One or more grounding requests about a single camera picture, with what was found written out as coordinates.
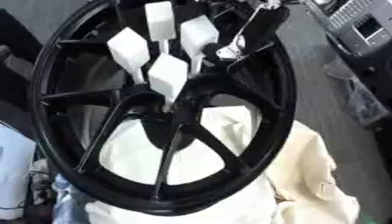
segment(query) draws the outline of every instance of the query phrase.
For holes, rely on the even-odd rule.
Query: floor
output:
[[[64,19],[84,0],[2,0],[9,10],[42,42],[48,40]],[[347,112],[340,83],[326,76],[323,65],[334,57],[325,34],[301,6],[291,7],[290,19],[279,31],[296,71],[297,119],[318,131],[338,164],[338,184],[358,198],[361,211],[377,223],[392,216],[392,182],[385,172],[372,133],[364,130]],[[28,74],[29,67],[17,59],[10,65]],[[0,102],[0,117],[31,134],[15,108]]]

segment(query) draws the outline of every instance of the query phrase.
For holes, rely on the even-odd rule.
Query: wheel hub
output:
[[[76,11],[53,34],[34,67],[31,119],[48,159],[84,193],[110,205],[147,214],[190,214],[240,191],[280,151],[294,119],[294,74],[287,53],[274,36],[272,47],[252,54],[230,72],[215,66],[203,67],[197,79],[187,81],[169,112],[162,110],[165,98],[161,94],[152,91],[148,83],[134,85],[128,74],[119,87],[87,87],[85,67],[94,73],[110,67],[112,70],[104,73],[110,77],[121,70],[106,47],[106,41],[121,30],[120,24],[125,23],[147,38],[147,28],[141,26],[145,21],[143,3],[123,1],[114,7],[111,1],[93,1]],[[210,17],[221,31],[222,42],[232,39],[230,35],[235,35],[239,28],[235,25],[250,17],[251,9],[245,3],[239,5],[234,11],[238,13],[229,11],[228,17],[225,13]],[[189,8],[192,7],[186,3],[175,6],[178,21],[182,21],[180,15],[189,17]],[[178,39],[171,48],[175,57],[190,62]],[[158,56],[153,44],[150,54],[153,59]],[[111,64],[102,69],[91,68],[102,59]],[[203,109],[217,106],[212,99],[218,95],[242,99],[262,114],[253,139],[240,156],[200,124]],[[90,106],[104,108],[106,113],[84,145],[78,135],[80,122],[71,111]],[[99,162],[102,146],[127,119],[140,120],[150,142],[162,150],[155,183],[142,184],[119,177]],[[224,161],[224,168],[192,183],[169,185],[167,174],[172,158],[176,152],[186,151],[195,139],[214,151]]]

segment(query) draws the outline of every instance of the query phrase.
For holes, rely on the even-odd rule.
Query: rim lip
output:
[[[211,206],[212,204],[225,199],[226,197],[238,192],[243,187],[247,186],[252,182],[260,173],[270,164],[273,158],[280,151],[281,147],[284,145],[287,136],[290,133],[291,126],[294,121],[294,111],[296,107],[297,90],[294,79],[294,72],[291,67],[290,58],[284,47],[280,42],[276,43],[275,51],[278,58],[281,60],[280,64],[288,65],[286,67],[281,67],[283,71],[280,71],[281,75],[285,75],[284,81],[282,83],[283,88],[286,88],[286,102],[283,107],[285,112],[281,113],[281,117],[277,119],[276,125],[274,127],[274,136],[279,136],[279,139],[274,139],[274,141],[269,141],[269,152],[264,157],[264,160],[259,161],[257,166],[243,178],[238,178],[234,183],[230,185],[225,185],[223,189],[215,189],[214,191],[207,192],[199,196],[198,203],[189,203],[184,201],[179,201],[178,203],[159,203],[155,206],[147,205],[145,200],[131,198],[123,193],[113,192],[108,190],[105,186],[100,185],[99,181],[96,179],[81,177],[76,171],[69,170],[69,165],[64,163],[64,158],[60,157],[56,153],[56,144],[53,140],[55,139],[51,136],[52,133],[47,133],[46,127],[50,125],[42,119],[41,102],[39,100],[39,95],[41,94],[41,84],[43,82],[42,78],[47,79],[50,72],[53,70],[53,62],[55,62],[55,57],[50,57],[51,55],[56,55],[55,44],[62,36],[67,34],[70,36],[75,33],[73,26],[78,27],[78,25],[83,24],[88,21],[91,17],[101,12],[102,10],[108,8],[110,5],[107,1],[99,0],[92,3],[88,3],[79,10],[77,10],[63,25],[52,35],[50,40],[45,45],[44,49],[38,56],[38,60],[35,64],[33,70],[33,83],[31,85],[30,92],[30,109],[31,109],[31,119],[33,123],[33,128],[36,132],[36,137],[38,139],[38,145],[43,149],[45,155],[55,163],[60,173],[64,175],[70,182],[83,192],[91,195],[92,197],[102,200],[105,203],[109,203],[116,207],[121,207],[125,209],[141,211],[149,214],[156,215],[179,215],[179,214],[189,214],[203,209],[204,207]]]

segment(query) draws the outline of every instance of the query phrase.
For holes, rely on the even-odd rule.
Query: wheel spoke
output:
[[[113,131],[115,131],[116,127],[123,120],[125,114],[126,110],[123,102],[117,104],[106,114],[93,141],[91,141],[81,157],[79,164],[75,168],[78,172],[94,171],[99,167],[99,154],[101,149]]]
[[[181,140],[181,127],[182,126],[179,125],[171,129],[171,133],[168,138],[169,141],[164,147],[164,152],[162,154],[161,163],[157,173],[157,179],[155,182],[154,193],[152,195],[154,200],[159,200],[159,197],[162,194],[162,188],[167,184],[167,176],[169,174],[170,165]]]
[[[108,49],[106,43],[94,39],[67,39],[61,40],[57,44],[61,50],[66,52],[66,55],[69,57],[73,57],[78,53],[92,53],[111,57],[110,50]]]
[[[199,139],[215,151],[225,162],[226,171],[243,173],[248,169],[248,166],[239,157],[201,124],[194,124],[187,127],[186,133]]]
[[[115,8],[115,14],[118,19],[118,24],[122,29],[125,28],[127,25],[125,23],[123,13],[121,12],[120,4],[118,3],[120,2],[120,0],[109,0],[109,1],[113,4],[113,7]]]
[[[119,90],[110,89],[92,92],[71,92],[64,94],[48,94],[41,97],[42,102],[54,107],[70,107],[74,105],[96,105],[110,107],[113,105]]]
[[[283,108],[275,102],[274,97],[260,89],[256,81],[249,73],[206,73],[204,77],[200,78],[193,85],[203,85],[199,92],[202,97],[203,107],[212,106],[208,103],[216,95],[232,95],[243,99],[261,109],[262,112],[269,114],[276,114],[283,110]]]

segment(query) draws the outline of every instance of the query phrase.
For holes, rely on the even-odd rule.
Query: white foam block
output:
[[[176,38],[171,2],[147,3],[145,13],[152,41]]]
[[[147,41],[130,28],[125,28],[108,41],[108,48],[117,64],[135,75],[150,60]]]
[[[161,53],[149,71],[151,88],[174,102],[186,84],[188,64],[183,60]]]
[[[181,45],[190,58],[201,53],[203,47],[217,43],[219,32],[206,16],[196,17],[181,25]]]

